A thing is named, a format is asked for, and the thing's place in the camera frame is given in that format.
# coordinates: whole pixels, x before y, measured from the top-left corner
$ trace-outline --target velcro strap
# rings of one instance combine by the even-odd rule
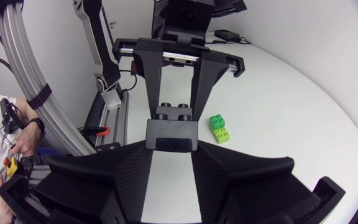
[[[30,107],[33,110],[35,110],[45,103],[45,101],[48,99],[48,97],[50,96],[51,93],[52,93],[52,90],[50,89],[49,84],[47,83],[44,86],[44,88],[41,90],[41,92],[38,93],[38,95],[36,97],[34,97],[30,101],[27,100],[27,102],[30,105]]]

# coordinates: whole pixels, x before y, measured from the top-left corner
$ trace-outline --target green block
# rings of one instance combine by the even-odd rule
[[[212,130],[217,130],[219,128],[224,128],[224,120],[220,114],[212,116],[209,118],[209,127]]]
[[[228,140],[230,140],[230,135],[229,135],[229,133],[227,133],[226,128],[219,128],[217,130],[212,131],[212,133],[214,134],[214,137],[218,144],[221,144],[221,143],[224,143],[224,142],[227,142]]]

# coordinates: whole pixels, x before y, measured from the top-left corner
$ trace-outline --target black mount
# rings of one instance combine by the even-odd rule
[[[24,223],[140,223],[153,154],[145,144],[50,157],[51,173],[34,190],[15,175],[1,197]],[[310,192],[291,174],[289,157],[254,157],[198,141],[191,159],[203,223],[319,223],[345,194],[328,177]],[[48,217],[24,200],[29,194]]]
[[[184,54],[198,57],[194,66],[191,81],[190,108],[193,110],[192,120],[198,121],[211,93],[212,87],[228,70],[229,65],[238,67],[234,77],[239,77],[244,71],[244,60],[240,57],[210,50],[199,45],[183,45],[171,40],[156,39],[117,39],[113,52],[117,60],[121,59],[120,50],[133,49],[133,57],[138,75],[144,77],[146,82],[147,98],[149,100],[150,115],[155,116],[161,84],[161,69],[163,66],[163,53]]]

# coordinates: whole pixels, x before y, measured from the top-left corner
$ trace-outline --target white table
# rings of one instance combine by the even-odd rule
[[[246,71],[226,73],[214,86],[199,122],[199,140],[216,144],[207,120],[221,114],[231,135],[220,146],[260,157],[295,160],[293,174],[310,190],[323,176],[346,194],[325,223],[348,223],[358,209],[358,129],[323,90],[300,72],[253,45],[212,45],[244,58]],[[130,66],[123,58],[121,69]],[[190,104],[191,67],[163,68],[160,103]],[[120,81],[132,86],[133,77]],[[128,144],[145,139],[150,118],[144,79],[130,91]],[[154,152],[143,222],[200,222],[190,154]]]

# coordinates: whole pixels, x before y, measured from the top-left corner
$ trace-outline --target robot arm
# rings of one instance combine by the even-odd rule
[[[82,20],[86,39],[88,40],[94,60],[94,75],[96,78],[96,86],[102,93],[109,90],[120,79],[119,67],[109,56],[109,49],[103,33],[103,24],[100,19],[100,12],[103,12],[104,21],[106,15],[104,13],[102,0],[73,0],[75,14]]]

